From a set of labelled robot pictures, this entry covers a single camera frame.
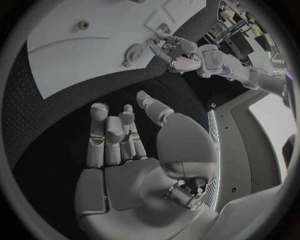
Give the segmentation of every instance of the white panel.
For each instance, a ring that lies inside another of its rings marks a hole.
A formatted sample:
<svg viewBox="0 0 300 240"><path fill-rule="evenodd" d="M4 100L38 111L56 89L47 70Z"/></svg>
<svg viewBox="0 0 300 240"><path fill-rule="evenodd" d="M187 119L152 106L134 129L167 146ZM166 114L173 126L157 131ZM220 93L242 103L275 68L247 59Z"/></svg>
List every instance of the white panel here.
<svg viewBox="0 0 300 240"><path fill-rule="evenodd" d="M287 167L282 149L288 138L297 133L292 111L283 104L281 97L271 93L251 105L249 109L264 129L273 146L281 179L284 180L287 175Z"/></svg>
<svg viewBox="0 0 300 240"><path fill-rule="evenodd" d="M166 10L165 3L172 7ZM31 71L42 97L90 78L145 68L154 56L146 40L157 27L166 23L173 34L205 6L206 0L65 0L27 39ZM79 29L82 20L89 22L88 29ZM126 68L124 53L132 44L141 44L143 54Z"/></svg>

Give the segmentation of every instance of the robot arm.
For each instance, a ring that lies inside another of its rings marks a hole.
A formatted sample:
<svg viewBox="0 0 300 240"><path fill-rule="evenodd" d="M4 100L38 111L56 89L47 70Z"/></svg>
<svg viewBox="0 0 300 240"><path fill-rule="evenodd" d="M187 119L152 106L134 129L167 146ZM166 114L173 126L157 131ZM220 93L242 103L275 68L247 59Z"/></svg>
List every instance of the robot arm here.
<svg viewBox="0 0 300 240"><path fill-rule="evenodd" d="M187 56L172 59L166 53L163 53L164 55L157 54L158 49L160 49L161 52L163 52L163 50L152 41L150 49L156 56L162 59L169 59L169 61L165 62L170 67L171 72L196 70L197 74L203 78L218 75L230 81L237 80L241 82L244 87L249 89L261 89L276 94L282 97L286 104L289 102L285 80L255 67L243 66L236 57L225 54L220 51L216 45L206 44L196 47L197 45L194 42L167 34L158 35L157 38L165 41L166 44L172 44L173 47L175 46L181 49Z"/></svg>

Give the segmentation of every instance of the black fabric surface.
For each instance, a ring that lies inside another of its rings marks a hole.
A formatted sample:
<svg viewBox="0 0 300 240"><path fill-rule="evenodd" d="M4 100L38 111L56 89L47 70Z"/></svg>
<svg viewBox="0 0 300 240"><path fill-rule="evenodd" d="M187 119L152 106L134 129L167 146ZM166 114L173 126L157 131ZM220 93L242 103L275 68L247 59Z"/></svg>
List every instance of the black fabric surface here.
<svg viewBox="0 0 300 240"><path fill-rule="evenodd" d="M107 96L96 102L109 105L109 115L118 115L131 104L135 123L147 155L156 157L156 135L160 127L136 104L136 93L144 90L176 112L186 114L208 130L207 113L180 74L164 73ZM24 152L13 170L28 201L55 229L72 240L87 239L74 211L74 194L85 168L91 127L90 107L77 109L40 135Z"/></svg>
<svg viewBox="0 0 300 240"><path fill-rule="evenodd" d="M175 35L194 42L199 40L218 21L219 2L206 1L206 7L180 27ZM96 77L43 100L34 82L24 47L11 70L2 107L4 144L11 167L42 132L67 114L101 96L160 76L165 71L165 65L154 58L145 69Z"/></svg>

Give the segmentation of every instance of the black mesh fabric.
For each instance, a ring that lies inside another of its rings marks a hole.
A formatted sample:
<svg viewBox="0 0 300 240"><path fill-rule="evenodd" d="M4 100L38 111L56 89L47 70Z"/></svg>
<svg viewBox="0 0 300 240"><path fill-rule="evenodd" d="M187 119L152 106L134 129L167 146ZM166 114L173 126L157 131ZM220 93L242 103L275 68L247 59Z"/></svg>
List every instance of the black mesh fabric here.
<svg viewBox="0 0 300 240"><path fill-rule="evenodd" d="M220 0L207 0L207 6L190 18L174 35L194 42L199 40L218 21L219 2ZM155 78L166 71L162 61L154 58L145 69L96 77L43 100L33 79L25 46L10 72L2 106L3 138L12 168L28 146L64 116L101 96Z"/></svg>

